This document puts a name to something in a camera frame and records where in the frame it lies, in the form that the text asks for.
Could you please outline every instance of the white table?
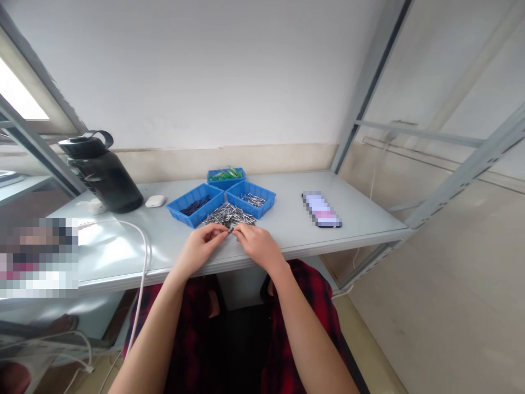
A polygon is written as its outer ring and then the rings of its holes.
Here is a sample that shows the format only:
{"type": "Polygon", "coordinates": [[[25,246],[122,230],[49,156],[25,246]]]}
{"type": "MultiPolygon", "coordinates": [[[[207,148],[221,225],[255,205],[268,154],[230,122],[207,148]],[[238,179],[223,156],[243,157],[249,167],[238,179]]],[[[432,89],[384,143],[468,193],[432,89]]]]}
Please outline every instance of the white table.
{"type": "MultiPolygon", "coordinates": [[[[286,259],[400,240],[411,230],[331,171],[251,175],[248,180],[277,194],[274,206],[257,221],[273,235],[286,259]],[[303,206],[301,193],[320,190],[342,219],[340,228],[319,228],[303,206]]],[[[162,194],[171,202],[205,182],[203,179],[138,185],[144,201],[162,194]]],[[[91,192],[54,212],[50,217],[78,218],[79,224],[120,219],[140,226],[151,242],[152,258],[146,285],[162,283],[177,259],[190,227],[174,219],[169,210],[141,208],[117,215],[93,216],[77,206],[91,192]]],[[[79,295],[137,288],[142,276],[144,245],[134,228],[101,223],[79,231],[79,295]]],[[[215,274],[253,265],[235,237],[229,236],[196,275],[215,274]]]]}

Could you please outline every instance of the pixelated area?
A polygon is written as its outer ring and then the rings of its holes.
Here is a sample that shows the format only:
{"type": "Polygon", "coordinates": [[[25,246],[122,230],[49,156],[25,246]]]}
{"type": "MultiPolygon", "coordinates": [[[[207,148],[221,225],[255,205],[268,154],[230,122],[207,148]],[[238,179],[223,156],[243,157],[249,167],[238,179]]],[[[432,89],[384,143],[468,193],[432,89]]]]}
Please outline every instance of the pixelated area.
{"type": "Polygon", "coordinates": [[[303,192],[302,204],[310,213],[312,223],[317,227],[336,228],[342,226],[337,212],[330,207],[326,197],[320,191],[303,192]]]}
{"type": "Polygon", "coordinates": [[[78,220],[33,219],[0,229],[0,297],[78,296],[78,220]]]}

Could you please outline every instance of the white cable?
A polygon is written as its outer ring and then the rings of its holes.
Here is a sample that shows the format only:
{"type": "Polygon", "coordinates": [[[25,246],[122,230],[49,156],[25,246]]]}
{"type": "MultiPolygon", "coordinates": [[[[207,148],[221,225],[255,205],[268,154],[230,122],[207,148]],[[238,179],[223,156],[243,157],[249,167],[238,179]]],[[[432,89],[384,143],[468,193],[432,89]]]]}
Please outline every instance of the white cable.
{"type": "Polygon", "coordinates": [[[134,225],[133,223],[130,223],[130,222],[125,222],[125,221],[121,221],[121,220],[117,220],[117,219],[101,220],[101,221],[95,221],[95,222],[90,222],[90,223],[84,223],[84,224],[81,224],[78,227],[78,229],[81,230],[81,229],[84,229],[84,228],[89,227],[89,226],[94,225],[94,224],[106,223],[106,222],[113,222],[113,223],[118,222],[118,223],[130,225],[131,227],[135,228],[141,234],[142,240],[144,241],[144,267],[142,269],[141,287],[140,287],[140,289],[138,291],[137,311],[135,312],[135,321],[133,322],[133,328],[131,329],[130,344],[127,347],[127,353],[126,353],[126,357],[127,357],[127,355],[130,353],[131,346],[133,346],[133,340],[135,338],[135,331],[137,330],[137,324],[138,324],[138,315],[139,315],[139,312],[141,310],[142,292],[144,290],[144,279],[146,277],[146,267],[148,265],[148,242],[146,240],[146,235],[144,234],[144,232],[142,231],[142,229],[139,226],[136,226],[136,225],[134,225]]]}
{"type": "Polygon", "coordinates": [[[14,343],[9,344],[7,346],[2,346],[2,347],[0,347],[0,351],[2,351],[4,349],[8,349],[8,348],[13,347],[13,346],[18,346],[18,345],[21,345],[21,344],[24,344],[24,343],[31,343],[33,341],[39,342],[39,341],[42,341],[44,339],[60,337],[62,335],[66,335],[66,334],[76,334],[76,335],[78,335],[78,336],[80,336],[80,337],[82,337],[84,339],[84,342],[86,342],[86,347],[87,347],[88,353],[89,353],[89,365],[91,365],[92,362],[93,362],[93,354],[92,354],[92,351],[91,351],[91,344],[89,343],[88,338],[84,335],[84,333],[82,331],[79,331],[79,330],[64,331],[64,332],[59,333],[59,334],[46,335],[44,337],[36,337],[36,338],[25,339],[25,340],[22,340],[22,341],[19,341],[19,342],[14,342],[14,343]]]}
{"type": "Polygon", "coordinates": [[[119,355],[116,357],[115,361],[113,361],[113,364],[111,364],[111,368],[109,369],[108,371],[108,374],[106,375],[106,378],[104,379],[104,381],[102,382],[102,386],[100,386],[100,390],[98,391],[98,394],[101,394],[102,393],[102,390],[104,390],[104,386],[106,385],[106,382],[108,381],[108,378],[109,378],[109,375],[111,373],[111,371],[113,370],[113,368],[115,367],[115,364],[116,362],[119,360],[119,357],[120,355],[122,354],[122,352],[124,351],[124,349],[122,349],[120,352],[119,352],[119,355]]]}
{"type": "MultiPolygon", "coordinates": [[[[383,148],[383,151],[381,152],[381,159],[384,157],[384,153],[386,152],[388,146],[390,145],[390,143],[392,142],[392,140],[388,141],[386,143],[386,145],[384,146],[383,148]]],[[[376,182],[376,170],[377,170],[377,167],[379,166],[379,164],[381,164],[381,161],[379,161],[375,166],[374,166],[374,172],[372,173],[372,185],[370,186],[370,200],[372,200],[372,195],[374,193],[374,183],[376,182]]],[[[355,259],[357,259],[357,255],[359,254],[359,251],[361,250],[360,247],[357,248],[357,252],[355,253],[354,255],[354,258],[352,260],[352,267],[355,269],[355,259]]],[[[354,286],[352,285],[352,287],[345,293],[349,293],[350,290],[352,290],[354,286]]]]}
{"type": "Polygon", "coordinates": [[[69,385],[67,386],[66,390],[64,391],[64,394],[67,393],[67,391],[71,388],[71,386],[73,386],[73,382],[75,381],[78,373],[82,370],[82,368],[79,368],[77,369],[77,371],[75,372],[75,374],[73,375],[73,379],[71,379],[71,381],[69,382],[69,385]]]}
{"type": "Polygon", "coordinates": [[[18,360],[20,358],[28,358],[28,357],[39,357],[39,356],[56,356],[56,357],[67,357],[74,361],[78,361],[82,366],[85,368],[86,371],[90,372],[93,371],[93,367],[87,365],[83,360],[79,359],[78,357],[69,355],[67,353],[38,353],[38,354],[32,354],[32,355],[22,355],[22,356],[13,356],[13,357],[7,357],[7,358],[0,358],[0,361],[11,361],[11,360],[18,360]]]}
{"type": "Polygon", "coordinates": [[[332,299],[348,295],[348,293],[351,292],[353,288],[354,288],[354,285],[351,285],[350,288],[348,289],[348,291],[345,291],[344,293],[339,293],[337,295],[334,295],[334,296],[332,296],[332,299]]]}

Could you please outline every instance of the hand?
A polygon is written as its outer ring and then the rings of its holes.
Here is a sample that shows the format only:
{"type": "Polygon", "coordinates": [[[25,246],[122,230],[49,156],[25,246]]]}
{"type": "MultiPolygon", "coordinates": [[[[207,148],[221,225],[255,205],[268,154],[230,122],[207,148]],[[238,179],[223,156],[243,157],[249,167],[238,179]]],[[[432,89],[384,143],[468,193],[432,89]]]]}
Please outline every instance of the hand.
{"type": "Polygon", "coordinates": [[[267,230],[241,223],[235,227],[232,234],[237,237],[246,254],[270,276],[280,268],[289,266],[267,230]]]}
{"type": "Polygon", "coordinates": [[[173,266],[172,272],[176,272],[174,275],[180,280],[188,280],[208,261],[213,251],[227,236],[228,228],[217,223],[193,230],[173,266]]]}

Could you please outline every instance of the phone screen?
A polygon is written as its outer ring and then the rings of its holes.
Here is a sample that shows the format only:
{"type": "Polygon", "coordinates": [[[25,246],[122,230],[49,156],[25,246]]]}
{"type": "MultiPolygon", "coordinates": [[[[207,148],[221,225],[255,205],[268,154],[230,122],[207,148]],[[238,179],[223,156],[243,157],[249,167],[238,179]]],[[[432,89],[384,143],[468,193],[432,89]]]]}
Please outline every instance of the phone screen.
{"type": "Polygon", "coordinates": [[[318,227],[341,227],[342,222],[330,207],[321,192],[304,192],[303,203],[308,208],[312,220],[318,227]]]}

